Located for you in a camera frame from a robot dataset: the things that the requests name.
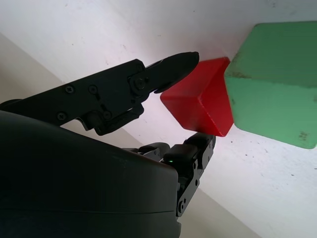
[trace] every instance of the red cube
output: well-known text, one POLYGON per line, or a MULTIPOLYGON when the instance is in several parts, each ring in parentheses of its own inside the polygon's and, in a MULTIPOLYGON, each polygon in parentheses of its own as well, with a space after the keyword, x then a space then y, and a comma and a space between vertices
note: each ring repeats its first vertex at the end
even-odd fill
POLYGON ((228 58, 199 62, 186 78, 164 91, 160 99, 188 130, 225 136, 233 124, 224 82, 228 58))

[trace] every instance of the wooden block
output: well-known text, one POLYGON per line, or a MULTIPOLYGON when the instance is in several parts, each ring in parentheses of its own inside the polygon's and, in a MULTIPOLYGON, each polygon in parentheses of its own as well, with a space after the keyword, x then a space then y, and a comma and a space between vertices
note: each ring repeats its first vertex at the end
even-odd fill
POLYGON ((225 72, 235 125, 302 148, 317 144, 317 22, 254 27, 225 72))

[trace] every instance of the white surface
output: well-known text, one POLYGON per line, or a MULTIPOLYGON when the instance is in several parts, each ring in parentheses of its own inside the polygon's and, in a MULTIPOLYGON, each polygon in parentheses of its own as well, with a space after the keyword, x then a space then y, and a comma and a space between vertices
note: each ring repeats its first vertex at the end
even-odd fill
POLYGON ((199 188, 178 221, 180 238, 260 238, 199 188))
MULTIPOLYGON (((0 1, 0 32, 63 82, 135 58, 232 58, 256 23, 316 19, 315 0, 0 1)), ((125 127, 140 142, 181 143, 192 134, 157 95, 144 106, 125 127)), ((233 128, 218 140, 201 188, 264 238, 316 237, 316 157, 316 149, 233 128)))

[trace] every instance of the dirt mark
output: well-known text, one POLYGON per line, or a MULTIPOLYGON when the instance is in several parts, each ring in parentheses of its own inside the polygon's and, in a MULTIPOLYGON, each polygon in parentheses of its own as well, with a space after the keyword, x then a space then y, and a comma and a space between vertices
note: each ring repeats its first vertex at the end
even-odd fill
POLYGON ((302 141, 306 141, 308 135, 309 135, 308 133, 301 131, 301 133, 299 135, 299 139, 302 141))

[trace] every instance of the green cube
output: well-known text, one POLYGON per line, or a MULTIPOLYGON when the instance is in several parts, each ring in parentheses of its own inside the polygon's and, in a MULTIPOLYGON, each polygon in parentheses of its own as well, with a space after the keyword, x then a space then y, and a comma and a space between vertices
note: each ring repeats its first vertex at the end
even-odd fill
POLYGON ((317 22, 254 27, 225 72, 235 125, 312 149, 317 144, 317 22))

